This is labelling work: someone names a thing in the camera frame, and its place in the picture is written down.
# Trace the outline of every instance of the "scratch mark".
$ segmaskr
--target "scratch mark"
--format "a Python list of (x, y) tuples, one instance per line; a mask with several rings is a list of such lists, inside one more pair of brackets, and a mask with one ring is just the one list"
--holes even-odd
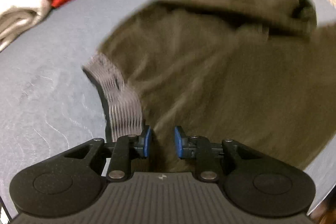
[(82, 105), (85, 108), (85, 110), (89, 111), (92, 115), (97, 115), (97, 112), (95, 110), (90, 109), (86, 104), (85, 104), (85, 96), (84, 94), (82, 95)]
[(34, 151), (34, 159), (33, 161), (36, 159), (36, 151), (35, 151), (35, 146), (31, 143), (31, 141), (26, 137), (26, 135), (23, 135), (23, 137), (30, 143), (30, 145), (33, 147), (33, 151)]
[[(16, 153), (14, 153), (14, 150), (13, 150), (13, 148), (12, 148), (12, 146), (11, 145), (9, 145), (9, 148), (10, 148), (10, 150), (11, 150), (11, 153), (12, 153), (12, 155), (15, 155)], [(5, 178), (5, 182), (8, 180), (8, 177), (10, 176), (10, 174), (11, 174), (11, 171), (12, 171), (12, 167), (13, 167), (13, 165), (11, 165), (10, 167), (9, 167), (9, 170), (8, 170), (8, 172), (7, 172), (7, 176), (6, 176), (6, 178)]]
[(8, 99), (6, 98), (6, 101), (7, 101), (7, 103), (11, 106), (11, 107), (13, 107), (12, 105), (11, 105), (11, 103), (8, 101)]
[(49, 156), (50, 157), (50, 144), (48, 143), (48, 141), (40, 134), (38, 133), (35, 128), (33, 128), (33, 130), (47, 143), (48, 147), (49, 147)]
[(42, 75), (40, 75), (40, 77), (42, 77), (42, 78), (45, 78), (45, 79), (48, 79), (48, 80), (50, 80), (50, 81), (52, 81), (52, 82), (54, 83), (54, 80), (53, 80), (53, 79), (51, 79), (51, 78), (49, 78), (49, 77), (42, 76)]
[(20, 165), (19, 165), (19, 167), (17, 168), (17, 171), (16, 171), (16, 173), (18, 173), (19, 171), (20, 171), (20, 167), (21, 167), (21, 165), (22, 165), (22, 162), (23, 162), (23, 158), (25, 157), (25, 153), (23, 152), (23, 149), (22, 149), (22, 147), (21, 147), (21, 145), (19, 144), (19, 142), (16, 140), (16, 143), (17, 143), (17, 145), (20, 147), (20, 149), (21, 149), (21, 151), (22, 151), (22, 158), (21, 158), (21, 162), (20, 162)]
[(62, 115), (63, 115), (64, 118), (68, 118), (73, 125), (78, 126), (80, 128), (83, 128), (84, 130), (89, 132), (91, 134), (91, 137), (93, 138), (93, 134), (92, 134), (91, 130), (89, 130), (86, 126), (82, 125), (81, 123), (71, 119), (70, 117), (65, 116), (64, 113), (63, 113), (63, 110), (61, 112), (62, 112)]
[(69, 145), (69, 141), (68, 141), (67, 137), (66, 137), (63, 133), (59, 132), (56, 128), (54, 128), (51, 124), (49, 124), (49, 123), (47, 122), (47, 120), (45, 120), (45, 122), (46, 122), (46, 124), (47, 124), (48, 126), (50, 126), (53, 130), (55, 130), (55, 131), (57, 131), (58, 133), (60, 133), (60, 134), (63, 135), (63, 137), (66, 139), (66, 141), (67, 141), (67, 143), (68, 143), (68, 148), (70, 149), (70, 145)]

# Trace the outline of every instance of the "ribbed black surface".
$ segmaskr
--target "ribbed black surface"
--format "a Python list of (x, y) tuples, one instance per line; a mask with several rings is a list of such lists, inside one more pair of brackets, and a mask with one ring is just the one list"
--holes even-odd
[(13, 224), (311, 224), (305, 215), (285, 219), (251, 216), (234, 207), (215, 184), (191, 173), (135, 173), (110, 184), (91, 207), (69, 217), (39, 219), (21, 214)]

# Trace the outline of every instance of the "olive green sweatshirt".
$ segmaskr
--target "olive green sweatshirt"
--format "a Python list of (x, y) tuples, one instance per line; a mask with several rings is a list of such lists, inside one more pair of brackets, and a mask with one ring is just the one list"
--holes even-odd
[(155, 131), (151, 170), (187, 170), (174, 127), (303, 169), (336, 129), (336, 25), (310, 0), (154, 0), (84, 67), (106, 137)]

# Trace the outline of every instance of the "screw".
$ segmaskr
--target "screw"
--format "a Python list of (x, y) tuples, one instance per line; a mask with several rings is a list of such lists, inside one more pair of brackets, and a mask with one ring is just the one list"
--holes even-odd
[(192, 143), (192, 144), (197, 144), (197, 138), (198, 138), (198, 136), (190, 136), (188, 138), (188, 142)]
[(217, 178), (217, 174), (213, 171), (203, 171), (201, 173), (201, 178), (205, 180), (214, 180)]
[(130, 142), (136, 142), (139, 139), (139, 136), (135, 135), (135, 134), (130, 134), (130, 135), (127, 135), (127, 136), (129, 138)]
[(120, 170), (113, 170), (109, 172), (109, 177), (111, 179), (122, 179), (125, 176), (125, 173)]

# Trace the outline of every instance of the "gray table surface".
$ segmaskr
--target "gray table surface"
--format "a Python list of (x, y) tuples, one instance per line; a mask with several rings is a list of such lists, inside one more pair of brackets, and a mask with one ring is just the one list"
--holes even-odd
[[(81, 70), (118, 22), (148, 0), (72, 0), (0, 54), (0, 196), (12, 216), (12, 177), (23, 168), (94, 137), (105, 119)], [(327, 0), (313, 0), (318, 22), (336, 20)], [(332, 140), (306, 169), (317, 186), (312, 208), (336, 181)]]

